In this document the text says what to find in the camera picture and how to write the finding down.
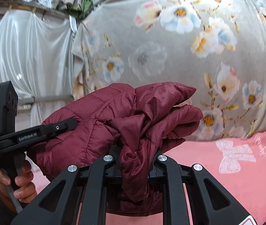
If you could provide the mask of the person's left hand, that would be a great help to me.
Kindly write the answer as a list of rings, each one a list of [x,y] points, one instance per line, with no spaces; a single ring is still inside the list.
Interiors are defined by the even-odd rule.
[[[16,185],[19,187],[16,191],[14,191],[14,197],[22,203],[29,203],[37,196],[36,187],[32,182],[34,175],[31,169],[31,164],[29,161],[25,160],[22,165],[21,174],[14,180]],[[8,198],[9,200],[10,196],[6,187],[10,186],[10,184],[11,181],[9,177],[0,169],[0,195],[4,198]]]

